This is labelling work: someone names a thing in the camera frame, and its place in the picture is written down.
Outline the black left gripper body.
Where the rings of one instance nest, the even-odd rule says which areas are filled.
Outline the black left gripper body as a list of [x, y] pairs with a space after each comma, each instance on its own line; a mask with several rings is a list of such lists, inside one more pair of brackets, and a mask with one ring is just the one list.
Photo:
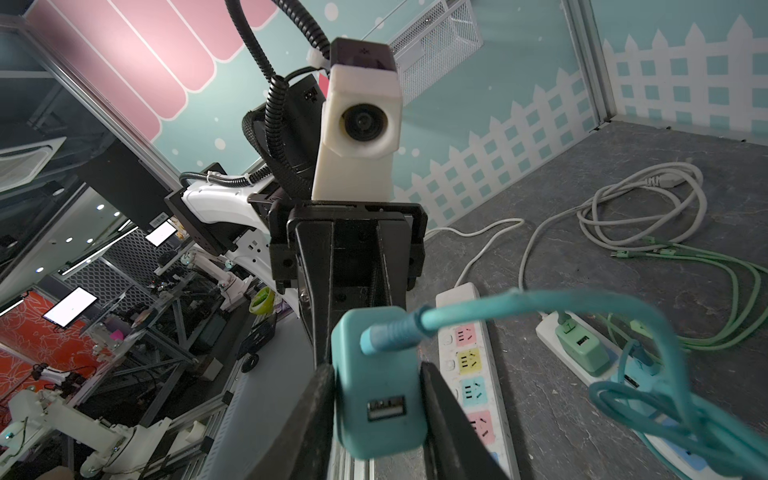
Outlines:
[[317, 360], [349, 310], [405, 307], [421, 275], [428, 215], [416, 203], [276, 201], [268, 217], [272, 277], [294, 289]]

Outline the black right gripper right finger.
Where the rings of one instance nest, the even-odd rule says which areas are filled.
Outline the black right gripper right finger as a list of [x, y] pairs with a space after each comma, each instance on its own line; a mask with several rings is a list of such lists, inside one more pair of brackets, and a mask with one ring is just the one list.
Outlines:
[[427, 419], [424, 462], [427, 479], [507, 480], [482, 444], [437, 366], [420, 365]]

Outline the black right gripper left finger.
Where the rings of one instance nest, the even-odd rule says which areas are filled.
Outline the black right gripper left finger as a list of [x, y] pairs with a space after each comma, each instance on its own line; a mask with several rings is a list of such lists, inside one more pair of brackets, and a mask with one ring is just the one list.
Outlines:
[[246, 479], [326, 479], [335, 403], [335, 371], [320, 365], [280, 434]]

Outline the teal plug adapter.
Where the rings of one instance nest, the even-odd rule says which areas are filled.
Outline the teal plug adapter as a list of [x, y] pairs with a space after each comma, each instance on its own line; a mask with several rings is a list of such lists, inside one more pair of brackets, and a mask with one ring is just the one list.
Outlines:
[[395, 455], [426, 440], [416, 348], [423, 338], [398, 306], [349, 310], [334, 327], [334, 434], [354, 459]]
[[665, 374], [665, 369], [660, 363], [652, 361], [648, 365], [636, 356], [629, 355], [624, 362], [624, 368], [617, 370], [613, 379], [633, 391], [622, 403], [641, 410], [649, 408], [649, 403], [639, 398], [638, 393], [646, 397], [658, 397], [659, 393], [663, 393], [659, 388], [664, 387]]

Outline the green plug adapter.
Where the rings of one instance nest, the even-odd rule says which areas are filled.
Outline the green plug adapter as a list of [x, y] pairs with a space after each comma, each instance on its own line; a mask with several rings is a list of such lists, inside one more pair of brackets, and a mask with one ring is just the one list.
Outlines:
[[599, 376], [610, 366], [611, 357], [606, 347], [574, 318], [559, 319], [555, 333], [568, 357], [589, 375]]

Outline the small white blue power strip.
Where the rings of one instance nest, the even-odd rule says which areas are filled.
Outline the small white blue power strip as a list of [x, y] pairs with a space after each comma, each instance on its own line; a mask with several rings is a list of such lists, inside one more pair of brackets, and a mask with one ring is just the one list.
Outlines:
[[767, 440], [689, 393], [698, 428], [673, 398], [677, 377], [636, 340], [622, 348], [568, 312], [545, 315], [538, 338], [587, 387], [596, 407], [627, 427], [680, 479], [767, 477]]

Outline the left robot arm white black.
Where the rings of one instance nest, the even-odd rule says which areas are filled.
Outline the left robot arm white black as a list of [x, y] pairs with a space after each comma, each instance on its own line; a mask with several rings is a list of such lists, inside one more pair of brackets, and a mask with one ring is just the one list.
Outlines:
[[264, 108], [242, 122], [265, 165], [241, 176], [185, 172], [185, 188], [170, 198], [171, 207], [194, 233], [206, 224], [266, 228], [278, 288], [300, 280], [331, 294], [370, 267], [386, 291], [385, 303], [398, 304], [419, 274], [425, 213], [417, 204], [391, 199], [403, 108], [392, 49], [329, 40], [300, 2], [279, 3], [310, 43], [309, 70], [329, 78], [314, 170], [306, 177], [290, 164], [284, 142], [289, 81], [274, 71], [242, 5], [230, 1], [226, 8], [269, 83]]

